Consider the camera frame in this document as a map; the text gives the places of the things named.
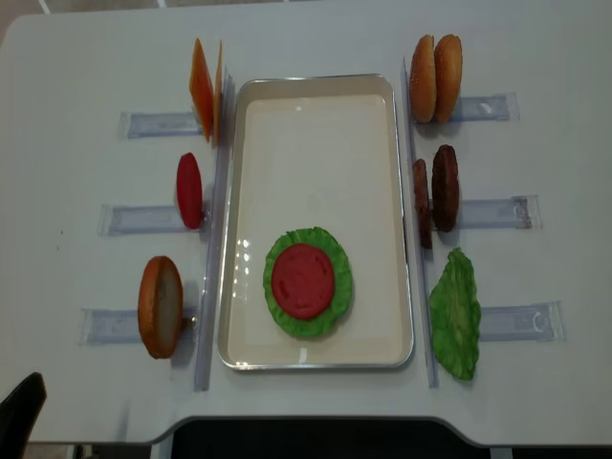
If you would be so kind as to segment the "brown meat patty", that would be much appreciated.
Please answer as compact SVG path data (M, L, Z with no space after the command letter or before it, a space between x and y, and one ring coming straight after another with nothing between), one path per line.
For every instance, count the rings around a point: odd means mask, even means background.
M417 160L412 166L412 172L415 210L417 212L421 246L424 249L431 250L432 238L425 161L423 159Z
M438 231L451 232L459 209L458 165L452 146L439 147L433 161L432 218Z

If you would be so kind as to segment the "green lettuce leaf on tray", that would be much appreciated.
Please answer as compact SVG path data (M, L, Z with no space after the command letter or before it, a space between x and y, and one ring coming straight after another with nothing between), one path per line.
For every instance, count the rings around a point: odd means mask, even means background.
M331 260L335 275L335 292L329 307L308 320L296 319L284 313L276 303L271 287L275 259L291 245L300 243L323 250ZM348 256L337 239L320 227L290 230L281 235L265 257L262 285L273 320L293 338L317 338L329 333L349 311L353 296L353 275Z

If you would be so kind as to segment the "red tomato slice on tray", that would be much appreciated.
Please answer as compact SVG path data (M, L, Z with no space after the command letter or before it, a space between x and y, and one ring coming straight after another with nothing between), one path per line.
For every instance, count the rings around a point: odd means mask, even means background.
M312 319L329 307L335 292L331 260L315 246L293 244L275 259L271 287L284 313L296 319Z

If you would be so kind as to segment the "orange cheese slice right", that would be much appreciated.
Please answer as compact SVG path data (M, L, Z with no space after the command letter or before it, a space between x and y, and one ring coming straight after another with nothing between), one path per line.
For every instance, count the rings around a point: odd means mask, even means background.
M215 92L213 100L213 138L216 146L220 143L221 131L221 99L222 99L222 55L223 43L219 43L218 62L215 77Z

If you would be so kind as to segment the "orange cheese slice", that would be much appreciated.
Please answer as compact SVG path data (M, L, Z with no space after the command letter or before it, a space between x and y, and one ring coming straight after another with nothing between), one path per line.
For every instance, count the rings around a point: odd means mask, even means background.
M192 52L189 92L205 139L209 142L213 131L214 91L206 57L199 38L195 40Z
M218 62L215 77L215 92L213 100L213 138L216 146L220 143L221 131L221 99L222 99L222 55L223 43L219 43Z

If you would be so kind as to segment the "upright green lettuce leaf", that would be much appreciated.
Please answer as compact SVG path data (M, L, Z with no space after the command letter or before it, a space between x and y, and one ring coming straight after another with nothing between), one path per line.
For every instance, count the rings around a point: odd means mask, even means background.
M474 268L459 248L451 250L429 296L432 347L437 361L455 379L470 381L479 360L482 309Z

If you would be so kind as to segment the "orange cheese slice left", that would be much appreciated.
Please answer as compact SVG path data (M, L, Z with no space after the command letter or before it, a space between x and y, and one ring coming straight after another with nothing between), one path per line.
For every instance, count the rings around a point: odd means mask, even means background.
M214 91L206 57L199 38L195 40L192 52L189 92L205 139L209 142L213 131Z

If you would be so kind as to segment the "white rectangular metal tray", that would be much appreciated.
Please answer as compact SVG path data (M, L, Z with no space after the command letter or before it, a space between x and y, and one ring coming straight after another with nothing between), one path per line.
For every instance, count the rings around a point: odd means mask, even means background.
M217 300L218 349L236 371L391 368L414 333L396 97L379 75L253 80L238 93ZM273 320L265 257L320 227L346 252L350 309L317 338Z

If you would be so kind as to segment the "clear acrylic rack left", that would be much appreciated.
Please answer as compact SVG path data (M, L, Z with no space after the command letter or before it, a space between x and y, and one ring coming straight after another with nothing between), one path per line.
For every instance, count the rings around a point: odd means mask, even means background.
M211 198L204 202L204 216L195 229L205 236L208 252L204 277L204 290L198 307L187 307L184 312L186 329L180 339L192 339L197 343L195 352L194 385L197 391L207 391L210 381L210 366L213 352L213 337L221 262L225 232L228 224L225 216L230 209L227 185L230 182L230 153L235 120L235 84L229 72L224 73L223 94L228 97L221 103L221 145L217 147L215 179ZM170 137L187 134L186 124L195 122L189 113L122 115L132 137ZM189 229L182 222L179 210L173 206L156 207L101 207L98 219L98 235L120 236L132 234L180 233ZM137 333L137 312L134 310L84 309L81 311L81 345L108 345L136 343L141 338Z

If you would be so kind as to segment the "clear acrylic rack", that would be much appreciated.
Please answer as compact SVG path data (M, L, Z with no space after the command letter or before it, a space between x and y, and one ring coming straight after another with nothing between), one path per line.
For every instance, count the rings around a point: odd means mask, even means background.
M460 205L458 226L463 230L539 229L536 196L509 199L467 200ZM426 279L426 252L419 248L418 291L422 296L422 320L428 386L439 386L432 347ZM555 341L565 339L565 324L558 301L526 306L485 307L481 310L479 338L484 342Z
M204 290L198 307L187 307L184 312L186 329L180 339L192 339L197 343L195 352L194 385L197 391L207 391L210 381L210 366L213 352L213 337L221 262L225 232L228 224L225 216L230 209L227 185L230 182L230 153L235 120L235 84L229 72L224 73L223 94L228 97L221 103L221 145L217 147L215 179L211 198L204 202L204 216L195 229L205 236L208 252L204 277ZM132 137L170 137L187 134L186 124L195 122L189 113L122 115ZM101 207L98 219L98 235L120 236L132 234L180 233L189 229L182 222L179 210L173 206L156 207ZM137 312L134 310L84 309L81 311L81 345L108 345L136 343L141 338L137 333Z

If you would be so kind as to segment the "upright cut bun half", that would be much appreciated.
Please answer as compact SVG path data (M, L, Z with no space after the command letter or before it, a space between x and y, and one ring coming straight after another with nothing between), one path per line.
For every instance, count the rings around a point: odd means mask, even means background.
M142 273L138 299L139 332L153 359L174 354L183 320L183 285L174 262L167 256L151 258Z

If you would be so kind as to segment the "sesame bun half left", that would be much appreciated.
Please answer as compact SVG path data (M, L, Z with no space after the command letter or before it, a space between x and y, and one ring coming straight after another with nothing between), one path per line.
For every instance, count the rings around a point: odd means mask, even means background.
M414 120L430 122L436 106L434 37L424 35L418 42L410 67L409 98Z

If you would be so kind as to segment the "sesame bun half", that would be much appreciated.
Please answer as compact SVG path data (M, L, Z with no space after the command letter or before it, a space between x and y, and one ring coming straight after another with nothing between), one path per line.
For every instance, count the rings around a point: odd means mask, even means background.
M457 35L447 34L437 43L434 50L436 73L435 119L448 122L459 97L463 53L462 43Z
M414 120L430 122L436 106L434 37L424 35L418 42L410 67L409 98Z

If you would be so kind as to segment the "sesame bun half right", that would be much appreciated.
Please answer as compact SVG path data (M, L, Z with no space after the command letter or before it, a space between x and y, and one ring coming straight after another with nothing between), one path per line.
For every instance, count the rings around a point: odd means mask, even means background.
M448 122L459 97L463 53L462 43L457 35L447 34L437 43L434 50L436 73L435 119Z

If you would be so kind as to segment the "black chair corner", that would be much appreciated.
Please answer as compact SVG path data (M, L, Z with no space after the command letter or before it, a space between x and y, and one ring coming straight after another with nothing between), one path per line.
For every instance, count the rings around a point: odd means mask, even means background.
M1 403L1 457L21 458L47 398L43 377L33 372Z

